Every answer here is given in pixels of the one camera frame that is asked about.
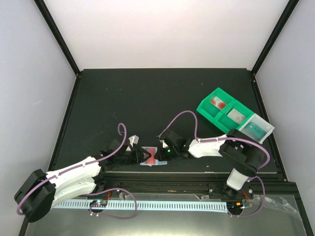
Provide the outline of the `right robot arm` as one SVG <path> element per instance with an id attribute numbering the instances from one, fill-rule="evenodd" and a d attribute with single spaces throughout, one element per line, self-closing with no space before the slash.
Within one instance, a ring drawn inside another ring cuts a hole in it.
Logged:
<path id="1" fill-rule="evenodd" d="M 245 182 L 256 177 L 258 170 L 270 161 L 269 152 L 257 141 L 232 129 L 228 134 L 213 138 L 185 139 L 167 129 L 158 137 L 160 146 L 154 158 L 159 161 L 223 157 L 232 165 L 224 185 L 224 193 L 236 198 Z"/>

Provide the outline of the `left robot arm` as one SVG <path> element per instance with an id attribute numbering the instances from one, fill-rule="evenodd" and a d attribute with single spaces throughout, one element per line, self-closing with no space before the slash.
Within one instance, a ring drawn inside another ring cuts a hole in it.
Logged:
<path id="1" fill-rule="evenodd" d="M 29 222 L 43 218 L 56 205 L 81 195 L 101 196 L 106 189 L 97 179 L 115 167 L 140 164 L 152 155 L 138 145 L 138 136 L 115 139 L 110 146 L 68 167 L 33 171 L 14 195 L 17 214 Z"/>

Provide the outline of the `black leather card holder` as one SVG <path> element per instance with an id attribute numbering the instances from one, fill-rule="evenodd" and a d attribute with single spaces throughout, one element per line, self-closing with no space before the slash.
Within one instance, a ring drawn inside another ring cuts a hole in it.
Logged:
<path id="1" fill-rule="evenodd" d="M 144 162 L 140 163 L 141 166 L 164 166 L 168 165 L 168 161 L 158 160 L 158 148 L 157 147 L 142 147 L 146 152 L 148 152 L 151 157 L 146 159 Z"/>

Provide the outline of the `teal VIP card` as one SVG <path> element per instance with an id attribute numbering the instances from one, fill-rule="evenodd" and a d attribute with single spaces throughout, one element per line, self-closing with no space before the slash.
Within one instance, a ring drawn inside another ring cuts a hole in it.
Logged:
<path id="1" fill-rule="evenodd" d="M 266 131 L 254 122 L 250 122 L 247 125 L 246 130 L 252 135 L 252 138 L 257 141 L 261 141 L 261 139 L 266 135 Z"/>

